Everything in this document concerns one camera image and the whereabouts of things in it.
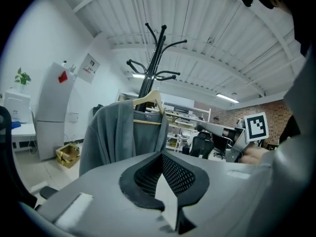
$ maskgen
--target wooden hanger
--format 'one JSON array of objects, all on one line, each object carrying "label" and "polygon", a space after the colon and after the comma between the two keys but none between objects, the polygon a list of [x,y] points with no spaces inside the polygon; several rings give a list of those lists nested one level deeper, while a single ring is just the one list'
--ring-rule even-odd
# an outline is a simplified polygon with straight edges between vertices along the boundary
[{"label": "wooden hanger", "polygon": [[[157,104],[160,114],[163,115],[164,109],[161,104],[161,96],[158,90],[152,90],[145,97],[134,99],[133,106],[151,102],[151,101],[154,101]],[[134,123],[161,125],[161,123],[143,121],[143,120],[137,120],[137,119],[134,119]]]}]

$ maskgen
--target person's hand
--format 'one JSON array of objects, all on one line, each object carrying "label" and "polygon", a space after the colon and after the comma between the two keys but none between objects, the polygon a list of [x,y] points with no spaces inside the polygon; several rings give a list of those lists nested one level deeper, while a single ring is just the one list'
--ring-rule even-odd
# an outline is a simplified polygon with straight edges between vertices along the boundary
[{"label": "person's hand", "polygon": [[254,143],[250,143],[244,150],[240,163],[258,164],[262,155],[269,150],[260,148]]}]

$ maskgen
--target green plant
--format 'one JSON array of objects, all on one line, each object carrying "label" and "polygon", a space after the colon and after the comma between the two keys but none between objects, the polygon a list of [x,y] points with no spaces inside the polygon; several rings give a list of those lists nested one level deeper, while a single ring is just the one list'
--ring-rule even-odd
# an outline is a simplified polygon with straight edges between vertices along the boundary
[{"label": "green plant", "polygon": [[15,76],[15,82],[19,82],[20,84],[27,85],[28,82],[31,81],[30,76],[27,73],[22,73],[21,68],[18,70],[18,75]]}]

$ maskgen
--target fluorescent light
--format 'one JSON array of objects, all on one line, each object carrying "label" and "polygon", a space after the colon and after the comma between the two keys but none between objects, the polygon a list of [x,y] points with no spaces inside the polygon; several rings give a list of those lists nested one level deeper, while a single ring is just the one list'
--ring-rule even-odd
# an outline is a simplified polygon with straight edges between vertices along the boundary
[{"label": "fluorescent light", "polygon": [[230,97],[227,97],[227,96],[224,96],[224,95],[222,95],[222,94],[217,94],[216,95],[217,97],[221,97],[221,98],[224,98],[224,99],[226,99],[226,100],[228,100],[228,101],[231,101],[231,102],[233,102],[233,103],[239,103],[237,100],[235,100],[235,99],[233,99],[233,98],[230,98]]},{"label": "fluorescent light", "polygon": [[145,75],[133,74],[135,78],[144,79]]}]

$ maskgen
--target coat rack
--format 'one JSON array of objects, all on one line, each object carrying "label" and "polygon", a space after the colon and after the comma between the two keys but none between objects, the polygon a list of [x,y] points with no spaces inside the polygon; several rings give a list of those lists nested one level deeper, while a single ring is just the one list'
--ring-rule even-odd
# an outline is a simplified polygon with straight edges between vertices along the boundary
[{"label": "coat rack", "polygon": [[[157,69],[158,69],[161,57],[162,57],[163,53],[166,51],[166,49],[168,49],[171,46],[177,45],[177,44],[188,42],[185,39],[183,41],[179,41],[179,42],[175,42],[173,44],[170,44],[170,45],[166,46],[163,49],[163,44],[164,44],[164,42],[166,40],[166,36],[163,35],[163,34],[164,34],[165,30],[167,29],[167,26],[166,25],[162,25],[161,33],[160,33],[159,39],[157,41],[157,38],[156,38],[153,30],[149,26],[149,24],[146,23],[145,25],[147,26],[148,30],[151,32],[151,34],[153,35],[154,40],[155,40],[155,50],[154,50],[154,52],[152,54],[152,57],[151,57],[151,60],[149,62],[148,67],[145,68],[145,66],[143,64],[141,64],[139,62],[136,62],[136,61],[133,61],[133,60],[128,60],[126,62],[127,65],[129,65],[131,67],[131,69],[135,73],[145,76],[145,78],[143,80],[143,83],[142,83],[142,86],[140,88],[140,92],[139,92],[138,98],[145,97],[152,90],[152,87],[153,87],[155,79],[157,81],[166,81],[166,80],[170,80],[170,79],[176,79],[177,78],[176,75],[178,75],[178,76],[180,75],[179,72],[173,72],[173,71],[160,71],[160,72],[157,73]],[[133,63],[138,65],[138,66],[141,66],[143,68],[144,72],[140,73],[134,67]],[[164,77],[162,74],[172,74],[172,76]],[[145,112],[146,111],[146,105],[147,105],[146,103],[138,105],[138,106],[136,106],[135,110],[141,111],[141,112]]]}]

